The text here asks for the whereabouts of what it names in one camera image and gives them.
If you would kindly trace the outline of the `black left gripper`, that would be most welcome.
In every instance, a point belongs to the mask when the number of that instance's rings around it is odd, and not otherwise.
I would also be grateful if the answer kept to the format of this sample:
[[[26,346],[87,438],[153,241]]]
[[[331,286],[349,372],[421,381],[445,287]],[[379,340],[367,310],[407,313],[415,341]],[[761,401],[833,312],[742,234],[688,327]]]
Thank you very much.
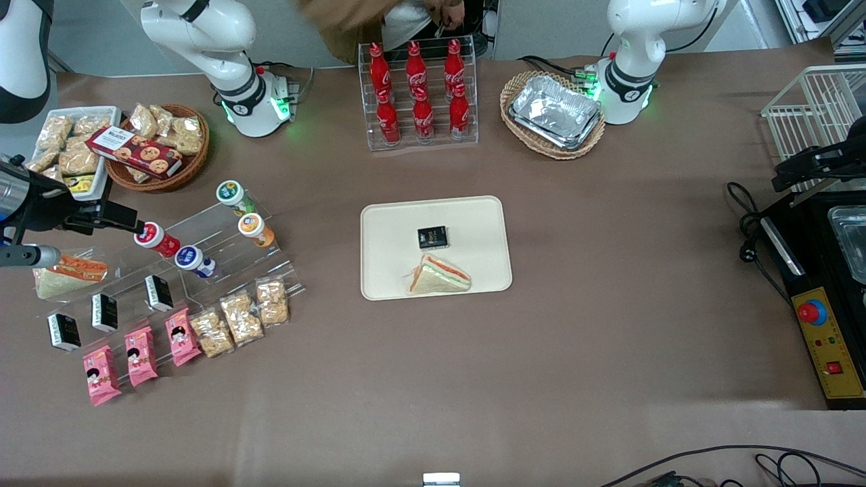
[[[775,166],[773,188],[782,192],[813,179],[862,179],[864,164],[864,135],[828,147],[810,147]]]

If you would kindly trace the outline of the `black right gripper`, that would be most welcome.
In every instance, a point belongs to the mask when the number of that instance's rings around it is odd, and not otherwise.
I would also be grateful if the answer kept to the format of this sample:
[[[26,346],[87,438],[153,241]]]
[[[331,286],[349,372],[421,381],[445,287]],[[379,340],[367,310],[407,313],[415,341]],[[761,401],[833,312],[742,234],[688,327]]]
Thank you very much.
[[[28,192],[19,207],[19,231],[73,231],[92,235],[93,230],[114,229],[142,234],[145,222],[138,212],[109,200],[75,200],[65,184],[20,166]]]

